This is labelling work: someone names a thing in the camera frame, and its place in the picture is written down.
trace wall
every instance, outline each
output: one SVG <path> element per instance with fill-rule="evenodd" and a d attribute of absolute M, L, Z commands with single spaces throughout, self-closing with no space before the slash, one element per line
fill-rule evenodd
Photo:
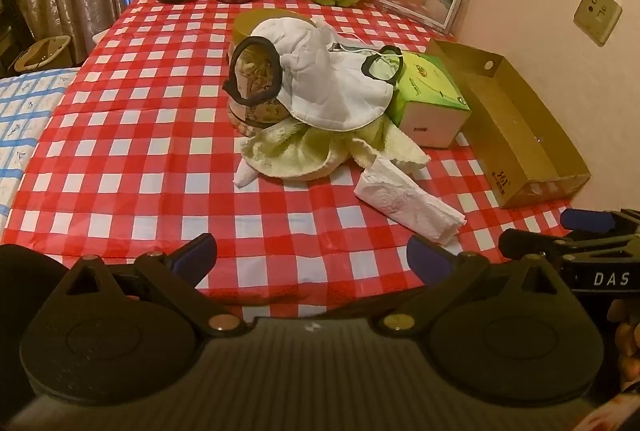
<path fill-rule="evenodd" d="M 593 174 L 578 208 L 640 209 L 640 0 L 604 47 L 574 23 L 580 0 L 468 0 L 460 42 L 505 55 L 558 119 Z"/>

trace green tissue box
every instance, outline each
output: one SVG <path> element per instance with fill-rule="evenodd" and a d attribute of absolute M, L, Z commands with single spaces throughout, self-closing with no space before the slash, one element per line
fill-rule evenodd
<path fill-rule="evenodd" d="M 386 114 L 419 146 L 446 148 L 471 110 L 439 58 L 412 52 L 402 56 L 404 68 Z"/>

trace power outlet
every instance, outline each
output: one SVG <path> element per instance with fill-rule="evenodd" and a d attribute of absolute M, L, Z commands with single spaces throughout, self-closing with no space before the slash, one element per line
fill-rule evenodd
<path fill-rule="evenodd" d="M 582 0 L 575 11 L 574 22 L 600 46 L 604 46 L 618 19 L 622 7 L 613 0 Z"/>

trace tissue box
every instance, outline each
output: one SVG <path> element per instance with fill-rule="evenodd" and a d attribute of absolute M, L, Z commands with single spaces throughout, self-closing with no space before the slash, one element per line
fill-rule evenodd
<path fill-rule="evenodd" d="M 591 177 L 556 119 L 509 61 L 431 40 L 473 113 L 462 133 L 503 208 L 568 198 Z"/>
<path fill-rule="evenodd" d="M 442 60 L 402 52 L 404 68 L 386 110 L 419 146 L 448 147 L 471 111 Z"/>

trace red and white checkered tablecloth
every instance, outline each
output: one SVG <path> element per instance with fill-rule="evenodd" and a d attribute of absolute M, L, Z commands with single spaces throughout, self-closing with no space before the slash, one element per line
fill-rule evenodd
<path fill-rule="evenodd" d="M 324 7 L 308 0 L 180 5 L 136 0 L 69 86 L 26 169 L 4 243 L 71 265 L 83 254 L 124 262 L 171 252 L 211 232 L 218 262 L 200 285 L 244 316 L 309 315 L 361 297 L 420 285 L 409 270 L 411 232 L 353 194 L 361 170 L 344 165 L 314 182 L 232 182 L 241 136 L 220 86 L 233 20 L 249 8 L 322 16 L 366 42 L 424 51 L 432 32 L 371 3 Z M 565 202 L 500 210 L 462 136 L 430 150 L 417 176 L 466 214 L 454 251 L 493 261 L 507 227 L 561 234 Z"/>

